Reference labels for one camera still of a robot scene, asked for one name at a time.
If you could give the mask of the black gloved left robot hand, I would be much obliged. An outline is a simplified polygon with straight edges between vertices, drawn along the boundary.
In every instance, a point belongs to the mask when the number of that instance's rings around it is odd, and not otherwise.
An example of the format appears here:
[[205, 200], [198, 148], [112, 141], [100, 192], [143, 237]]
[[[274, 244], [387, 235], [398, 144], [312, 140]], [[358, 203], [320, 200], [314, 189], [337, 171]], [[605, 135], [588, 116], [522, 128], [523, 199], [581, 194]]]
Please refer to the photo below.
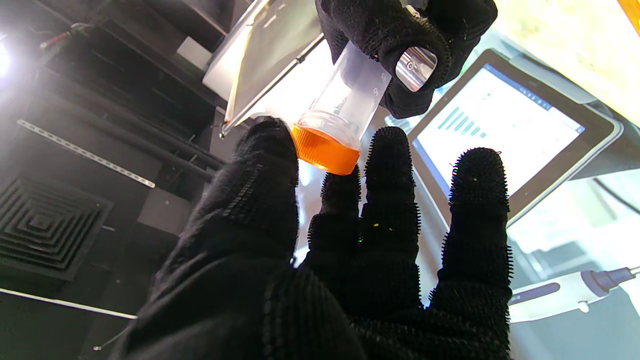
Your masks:
[[454, 166], [438, 284], [423, 306], [406, 133], [375, 132], [365, 166], [327, 174], [309, 250], [293, 263], [298, 157], [263, 116], [215, 176], [112, 360], [508, 360], [512, 253], [505, 167]]

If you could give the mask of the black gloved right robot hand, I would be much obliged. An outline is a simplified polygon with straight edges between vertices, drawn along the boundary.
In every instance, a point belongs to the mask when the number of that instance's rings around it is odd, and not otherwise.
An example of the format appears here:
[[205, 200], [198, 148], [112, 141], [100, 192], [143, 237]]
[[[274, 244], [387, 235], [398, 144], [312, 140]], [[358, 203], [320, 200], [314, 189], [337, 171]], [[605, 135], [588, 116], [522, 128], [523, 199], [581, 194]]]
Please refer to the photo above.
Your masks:
[[[436, 89], [461, 73], [498, 18], [493, 0], [428, 0], [415, 11], [398, 0], [317, 0], [315, 7], [333, 63], [353, 43], [391, 74], [381, 105], [397, 119], [427, 112]], [[426, 50], [436, 60], [418, 88], [397, 71], [402, 55], [411, 48]]]

